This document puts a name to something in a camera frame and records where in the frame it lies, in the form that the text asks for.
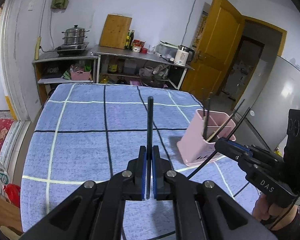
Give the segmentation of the right hand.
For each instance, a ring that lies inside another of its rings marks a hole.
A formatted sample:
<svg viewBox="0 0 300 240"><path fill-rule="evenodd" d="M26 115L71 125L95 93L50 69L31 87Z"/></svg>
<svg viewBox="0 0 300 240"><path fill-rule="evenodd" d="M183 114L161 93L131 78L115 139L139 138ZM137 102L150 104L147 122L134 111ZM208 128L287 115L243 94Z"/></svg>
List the right hand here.
<svg viewBox="0 0 300 240"><path fill-rule="evenodd" d="M293 207L287 207L285 209L274 204L269 204L265 194L261 194L258 200L255 203L255 206L252 211L252 216L256 218L259 222L261 220L268 220L270 216L277 218L273 224L270 226L273 230L277 231L281 228L290 224L296 214L298 213L298 206L294 205Z"/></svg>

